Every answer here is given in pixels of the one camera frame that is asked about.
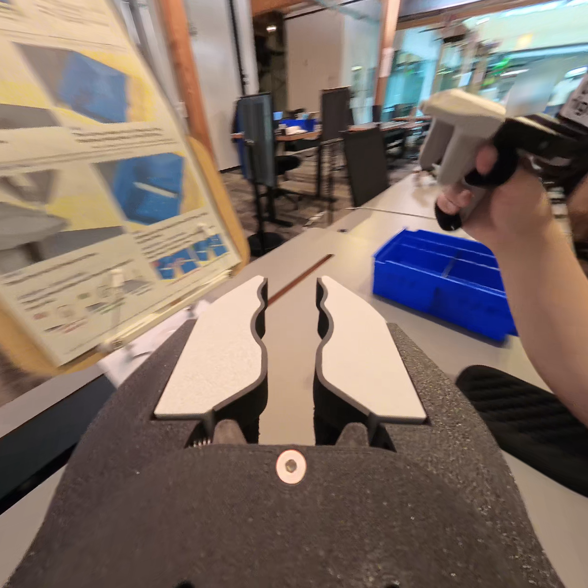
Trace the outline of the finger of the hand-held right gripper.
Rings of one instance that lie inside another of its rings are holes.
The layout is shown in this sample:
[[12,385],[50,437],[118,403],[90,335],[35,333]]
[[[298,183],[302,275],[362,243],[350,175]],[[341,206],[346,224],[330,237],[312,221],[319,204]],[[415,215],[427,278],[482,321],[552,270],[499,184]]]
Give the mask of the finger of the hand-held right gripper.
[[449,89],[437,92],[428,99],[428,116],[441,114],[505,117],[506,109],[501,104],[461,89]]
[[492,137],[504,123],[504,107],[494,102],[454,104],[421,104],[423,114],[441,120],[467,136]]

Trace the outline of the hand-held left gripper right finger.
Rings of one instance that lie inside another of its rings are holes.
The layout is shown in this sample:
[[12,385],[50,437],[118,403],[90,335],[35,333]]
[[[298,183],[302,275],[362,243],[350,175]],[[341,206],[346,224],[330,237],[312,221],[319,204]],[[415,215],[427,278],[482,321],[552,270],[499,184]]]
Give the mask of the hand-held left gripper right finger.
[[316,284],[318,389],[375,423],[423,424],[428,416],[386,320],[329,276]]

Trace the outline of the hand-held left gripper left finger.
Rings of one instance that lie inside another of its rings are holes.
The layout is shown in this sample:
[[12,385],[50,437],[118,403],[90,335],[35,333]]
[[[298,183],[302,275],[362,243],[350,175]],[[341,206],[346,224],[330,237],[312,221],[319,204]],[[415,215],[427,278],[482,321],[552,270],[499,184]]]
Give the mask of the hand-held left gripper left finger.
[[263,383],[267,290],[267,278],[256,275],[197,319],[155,407],[156,419],[211,416]]

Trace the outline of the blue plastic divided bin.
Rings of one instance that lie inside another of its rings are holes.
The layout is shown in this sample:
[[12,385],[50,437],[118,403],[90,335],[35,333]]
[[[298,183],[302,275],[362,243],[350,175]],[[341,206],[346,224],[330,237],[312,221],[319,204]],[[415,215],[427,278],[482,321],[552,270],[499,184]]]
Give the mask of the blue plastic divided bin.
[[474,240],[402,229],[373,256],[372,292],[499,343],[518,335],[497,260]]

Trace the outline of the person's right hand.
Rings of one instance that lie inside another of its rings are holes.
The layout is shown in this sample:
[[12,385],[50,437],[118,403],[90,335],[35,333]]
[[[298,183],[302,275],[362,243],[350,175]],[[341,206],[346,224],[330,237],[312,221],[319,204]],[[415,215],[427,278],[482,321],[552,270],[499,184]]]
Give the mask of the person's right hand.
[[[494,146],[483,144],[476,154],[476,171],[486,176],[495,166],[497,157]],[[468,207],[472,199],[471,190],[455,183],[442,188],[436,205],[441,212],[453,216]],[[511,178],[490,191],[466,221],[462,221],[462,229],[498,258],[511,244],[538,239],[548,228],[553,228],[553,221],[543,184],[529,158],[523,157]]]

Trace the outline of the wooden pillar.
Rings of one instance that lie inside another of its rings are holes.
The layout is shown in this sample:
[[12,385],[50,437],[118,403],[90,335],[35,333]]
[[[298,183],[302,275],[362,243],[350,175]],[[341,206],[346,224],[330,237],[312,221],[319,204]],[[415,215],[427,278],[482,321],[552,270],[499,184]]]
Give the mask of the wooden pillar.
[[180,96],[187,113],[189,134],[214,156],[208,119],[202,98],[198,71],[192,52],[189,23],[183,1],[159,1],[166,38],[179,84]]
[[378,66],[374,81],[374,105],[382,107],[386,97],[387,80],[394,58],[394,37],[398,24],[401,1],[380,2],[380,38]]

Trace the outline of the black panel on stand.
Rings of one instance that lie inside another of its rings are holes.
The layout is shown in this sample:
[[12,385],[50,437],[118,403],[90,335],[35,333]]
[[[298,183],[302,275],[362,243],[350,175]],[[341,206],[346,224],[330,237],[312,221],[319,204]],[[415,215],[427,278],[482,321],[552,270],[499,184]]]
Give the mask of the black panel on stand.
[[333,144],[341,138],[341,134],[347,131],[353,123],[353,114],[350,106],[350,86],[340,86],[323,89],[320,94],[321,131],[316,157],[316,196],[321,202],[328,203],[332,198],[324,191],[325,182],[323,172],[326,169],[323,164],[327,145]]

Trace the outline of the wooden table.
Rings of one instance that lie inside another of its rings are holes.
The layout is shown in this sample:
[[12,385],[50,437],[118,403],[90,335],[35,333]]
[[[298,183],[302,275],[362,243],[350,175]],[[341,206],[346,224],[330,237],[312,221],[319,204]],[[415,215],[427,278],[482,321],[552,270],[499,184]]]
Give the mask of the wooden table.
[[[257,170],[257,175],[254,176],[254,179],[257,181],[258,186],[272,192],[270,188],[273,186],[275,156],[291,155],[288,153],[289,148],[294,148],[296,151],[314,148],[318,144],[318,139],[318,131],[297,136],[285,136],[284,129],[280,130],[270,142],[260,139],[253,147],[254,163]],[[284,179],[284,177],[278,179],[280,187],[282,187],[281,179]]]

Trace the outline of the tan wooden board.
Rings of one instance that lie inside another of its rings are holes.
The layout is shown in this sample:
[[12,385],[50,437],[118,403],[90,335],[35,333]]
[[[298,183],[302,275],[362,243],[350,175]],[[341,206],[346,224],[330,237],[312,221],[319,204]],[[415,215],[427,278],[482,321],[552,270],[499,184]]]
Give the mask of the tan wooden board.
[[249,264],[251,260],[250,247],[229,193],[222,181],[221,174],[216,169],[212,156],[204,144],[191,136],[187,136],[187,140],[190,144],[190,151],[195,155],[201,166],[207,185],[212,192],[212,199],[217,207],[217,212],[240,256],[240,261],[230,269],[222,271],[216,277],[210,277],[202,286],[194,288],[187,295],[174,295],[170,303],[146,315],[130,327],[126,329],[120,328],[114,335],[107,336],[104,344],[100,344],[62,366],[52,364],[47,354],[37,347],[36,343],[28,337],[19,323],[2,307],[1,356],[6,357],[13,367],[32,373],[37,377],[48,379],[88,369],[106,357],[112,350],[120,349],[128,343],[134,342],[139,336],[154,327],[158,327],[164,320],[186,308],[190,303],[197,302],[217,286],[226,283],[229,278],[237,276]]

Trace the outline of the black office chair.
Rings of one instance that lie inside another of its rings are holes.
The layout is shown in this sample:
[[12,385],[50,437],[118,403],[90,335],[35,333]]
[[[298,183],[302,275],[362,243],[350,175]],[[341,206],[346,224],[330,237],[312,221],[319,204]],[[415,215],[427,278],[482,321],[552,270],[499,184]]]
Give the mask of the black office chair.
[[284,177],[288,172],[298,169],[301,165],[301,161],[297,156],[294,155],[278,155],[274,158],[274,174],[273,174],[273,186],[270,190],[275,194],[275,198],[284,197],[290,202],[298,204],[300,201],[300,195],[290,189],[284,189],[279,186],[278,179]]

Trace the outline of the blue-grey panel on stand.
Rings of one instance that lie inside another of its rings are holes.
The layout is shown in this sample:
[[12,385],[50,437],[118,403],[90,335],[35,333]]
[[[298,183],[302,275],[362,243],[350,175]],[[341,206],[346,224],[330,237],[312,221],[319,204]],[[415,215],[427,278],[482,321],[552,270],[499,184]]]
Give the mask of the blue-grey panel on stand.
[[243,177],[254,193],[256,229],[247,241],[251,255],[260,258],[283,244],[283,237],[266,230],[266,223],[290,228],[278,219],[275,199],[279,192],[276,173],[273,100],[270,92],[239,98],[236,106],[237,140]]

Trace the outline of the instruction sheet in clear holder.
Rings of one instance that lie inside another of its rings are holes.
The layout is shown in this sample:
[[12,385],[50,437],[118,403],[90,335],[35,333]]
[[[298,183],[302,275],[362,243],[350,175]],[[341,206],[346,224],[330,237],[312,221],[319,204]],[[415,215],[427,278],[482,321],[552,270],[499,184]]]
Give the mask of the instruction sheet in clear holder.
[[51,363],[239,261],[116,1],[1,1],[1,308]]

